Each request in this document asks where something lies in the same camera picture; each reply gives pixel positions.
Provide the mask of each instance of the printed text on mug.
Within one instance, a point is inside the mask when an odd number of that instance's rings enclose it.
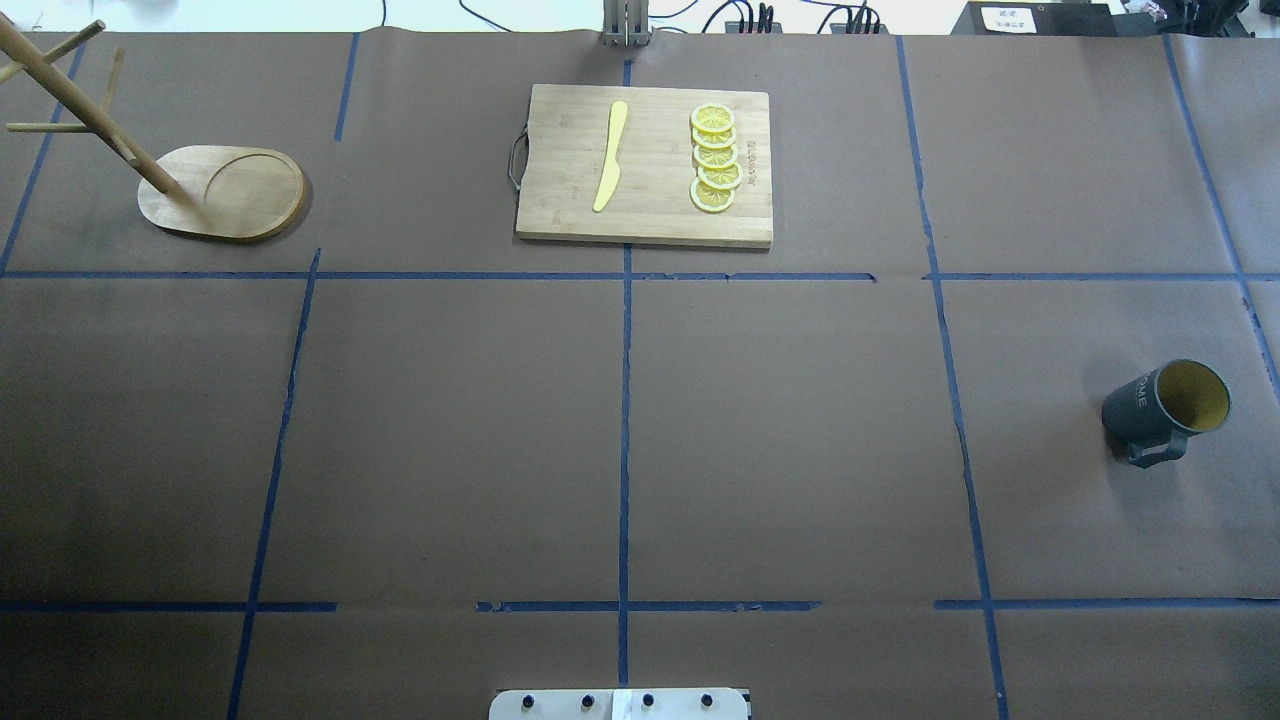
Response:
[[[1146,407],[1147,406],[1147,380],[1149,380],[1149,379],[1151,379],[1151,375],[1147,374],[1147,375],[1143,375],[1142,379],[1138,380],[1138,389],[1135,392],[1137,398],[1138,398],[1138,407]]]

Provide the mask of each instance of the cable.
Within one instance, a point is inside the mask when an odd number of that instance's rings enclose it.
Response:
[[[471,8],[467,8],[467,4],[463,3],[462,0],[458,0],[458,5],[461,5],[463,10],[466,10],[466,12],[471,13],[472,15],[480,18],[481,20],[489,23],[490,27],[493,27],[495,29],[500,29],[503,32],[512,32],[512,29],[509,27],[503,27],[503,26],[500,26],[500,24],[490,20],[489,18],[481,15],[480,13],[472,10]]]
[[[707,24],[703,26],[703,29],[700,32],[707,32],[707,28],[712,27],[712,20],[716,19],[716,15],[721,14],[721,10],[723,10],[724,8],[728,8],[730,5],[733,5],[735,8],[737,8],[737,32],[739,33],[741,33],[742,29],[744,29],[744,24],[742,23],[746,23],[746,26],[750,26],[750,24],[755,23],[755,10],[751,8],[750,3],[748,3],[746,0],[726,0],[723,5],[721,5],[719,8],[716,8],[716,12],[712,13],[712,17],[707,18]],[[742,14],[742,5],[746,5],[746,12],[748,12],[746,15]]]
[[[701,3],[701,0],[694,0],[692,3],[690,3],[690,4],[685,5],[684,8],[676,10],[675,13],[671,13],[669,15],[649,15],[649,19],[650,20],[669,20],[671,18],[675,18],[676,15],[684,13],[685,10],[692,8],[694,5],[696,5],[699,3]]]
[[[801,0],[801,3],[831,8],[827,17],[822,18],[822,24],[818,26],[814,35],[822,35],[822,31],[827,28],[827,20],[840,10],[845,12],[845,35],[879,35],[879,13],[876,12],[876,8],[868,5],[867,0],[863,0],[861,5],[818,3],[817,0]]]
[[[818,23],[818,29],[817,29],[817,32],[814,32],[814,35],[822,35],[822,31],[823,31],[823,28],[826,28],[826,27],[827,27],[827,20],[829,20],[829,19],[831,19],[831,15],[835,15],[836,13],[838,13],[838,12],[841,12],[841,10],[845,10],[846,13],[849,13],[849,22],[847,22],[846,24],[847,24],[847,26],[851,26],[851,24],[854,24],[854,9],[852,9],[852,8],[850,8],[849,5],[836,5],[836,6],[833,6],[833,8],[831,9],[831,12],[829,12],[829,13],[827,13],[827,17],[826,17],[826,18],[822,18],[822,22],[820,22],[820,23]]]

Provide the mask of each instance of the blue tape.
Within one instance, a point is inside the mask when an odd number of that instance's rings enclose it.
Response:
[[[636,273],[637,281],[870,281],[870,273]]]
[[[622,423],[618,462],[618,687],[630,679],[631,596],[631,245],[622,246]]]
[[[632,600],[627,612],[809,612],[822,607],[818,600]],[[608,600],[477,602],[476,612],[617,612],[620,603]]]
[[[243,602],[0,602],[4,612],[244,612]],[[259,612],[337,612],[337,602],[266,602]]]
[[[531,601],[531,602],[499,602],[497,605],[492,602],[477,602],[476,612],[489,614],[489,612],[617,612],[618,603],[612,600],[585,600],[585,601],[564,601],[564,602],[544,602],[544,601]]]
[[[256,270],[14,270],[5,277],[28,281],[305,281],[308,275]]]
[[[260,602],[257,612],[337,612],[337,602]]]
[[[1075,597],[1060,600],[995,600],[996,610],[1140,610],[1140,609],[1233,609],[1280,607],[1275,597]],[[987,603],[980,600],[940,600],[934,610],[974,611]]]
[[[236,656],[236,674],[232,679],[232,696],[227,706],[227,720],[236,720],[239,714],[241,688],[244,684],[244,667],[248,664],[248,650],[253,639],[253,616],[257,614],[257,597],[262,588],[262,566],[266,564],[266,547],[271,537],[271,516],[275,514],[275,497],[280,487],[280,470],[284,466],[284,438],[289,430],[293,415],[293,397],[297,391],[298,359],[302,355],[302,338],[307,333],[311,318],[311,297],[316,290],[316,270],[320,268],[320,250],[311,259],[307,277],[307,290],[302,296],[302,311],[298,316],[298,334],[293,340],[293,360],[289,364],[289,382],[284,392],[284,409],[280,411],[280,432],[275,436],[275,456],[271,460],[271,482],[266,487],[266,505],[262,509],[262,529],[257,536],[257,552],[253,556],[253,575],[248,585],[248,602],[244,607],[244,623],[241,628],[241,646]]]
[[[951,395],[951,414],[960,438],[960,456],[964,461],[965,495],[969,501],[969,534],[973,541],[974,564],[978,568],[978,589],[982,592],[983,620],[987,626],[987,655],[991,661],[991,676],[996,689],[996,710],[1001,720],[1009,720],[1009,697],[1005,691],[1005,670],[1000,659],[1000,638],[996,633],[996,612],[991,606],[991,579],[987,577],[987,553],[982,541],[982,521],[978,516],[978,493],[973,487],[973,466],[969,461],[969,441],[964,428],[964,410],[960,407],[960,384],[956,380],[955,357],[951,352],[951,331],[947,328],[942,281],[938,279],[938,252],[933,242],[933,223],[924,202],[924,163],[920,158],[920,140],[915,128],[915,106],[911,102],[911,82],[906,72],[906,47],[902,36],[895,36],[897,45],[897,67],[902,81],[902,104],[906,109],[908,136],[911,141],[911,161],[915,165],[915,188],[920,202],[920,223],[928,238],[929,273],[933,286],[933,302],[938,314],[938,331],[942,336],[942,357],[947,369],[947,389]]]
[[[81,60],[84,59],[84,46],[81,45],[76,49],[76,55],[72,58],[72,67],[67,72],[69,79],[76,79],[76,73],[79,72]],[[56,123],[63,117],[63,104],[58,102],[54,105],[54,114],[49,117],[49,122]],[[36,161],[31,165],[31,174],[27,176],[27,187],[22,191],[22,200],[18,202],[18,211],[13,217],[13,223],[9,225],[9,237],[5,240],[4,251],[0,251],[0,278],[5,277],[5,269],[9,266],[9,256],[13,255],[13,246],[18,242],[18,233],[22,232],[22,220],[27,217],[27,206],[31,204],[31,195],[36,191],[36,181],[40,179],[40,169],[45,167],[45,158],[49,156],[49,145],[54,141],[54,133],[46,132],[45,138],[40,141],[40,151],[36,152]]]
[[[356,77],[356,50],[360,49],[360,33],[351,33],[351,50],[347,53],[347,79],[342,82],[342,104],[338,106],[338,124],[333,129],[334,142],[342,142],[342,131],[347,127],[347,104],[351,101],[351,81]]]
[[[0,612],[244,612],[243,602],[0,602]]]
[[[1219,199],[1217,186],[1213,184],[1213,177],[1208,172],[1208,163],[1204,160],[1204,150],[1201,147],[1199,133],[1196,132],[1196,122],[1192,119],[1192,110],[1187,105],[1187,95],[1183,92],[1183,79],[1178,72],[1174,45],[1167,35],[1161,37],[1165,42],[1165,59],[1169,61],[1169,74],[1174,81],[1174,95],[1178,97],[1178,109],[1183,114],[1183,124],[1187,126],[1187,136],[1190,138],[1192,150],[1196,152],[1196,164],[1199,165],[1204,190],[1208,192],[1210,204],[1213,206],[1213,218],[1217,220],[1219,231],[1222,233],[1226,254],[1231,259],[1231,269],[1235,270],[1235,277],[1240,282],[1240,293],[1244,296],[1245,310],[1249,313],[1249,322],[1253,325],[1253,338],[1258,343],[1258,352],[1262,354],[1262,364],[1266,365],[1267,378],[1271,380],[1271,393],[1275,395],[1276,401],[1280,401],[1280,373],[1276,372],[1275,355],[1271,354],[1271,345],[1267,342],[1267,336],[1262,331],[1262,323],[1258,320],[1257,304],[1253,302],[1253,293],[1249,291],[1244,266],[1240,264],[1240,254],[1235,247],[1235,238],[1231,236],[1231,228],[1226,224],[1226,214],[1222,211],[1222,201]]]
[[[952,281],[1025,281],[1025,282],[1236,282],[1226,273],[936,273],[920,279]]]
[[[325,270],[317,277],[323,281],[621,281],[622,273]]]
[[[818,600],[756,600],[756,601],[632,601],[634,612],[809,612],[822,607]]]

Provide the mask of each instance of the dark gray mug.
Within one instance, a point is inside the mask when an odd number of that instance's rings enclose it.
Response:
[[[1217,429],[1231,411],[1226,383],[1208,365],[1174,360],[1116,389],[1102,404],[1102,424],[1129,448],[1129,464],[1178,460],[1187,438]],[[1143,455],[1144,450],[1166,446]]]

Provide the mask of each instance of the wooden base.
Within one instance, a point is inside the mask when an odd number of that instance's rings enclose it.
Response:
[[[297,220],[306,200],[302,169],[275,150],[189,145],[157,163],[178,190],[161,193],[142,181],[138,209],[168,231],[253,242]]]

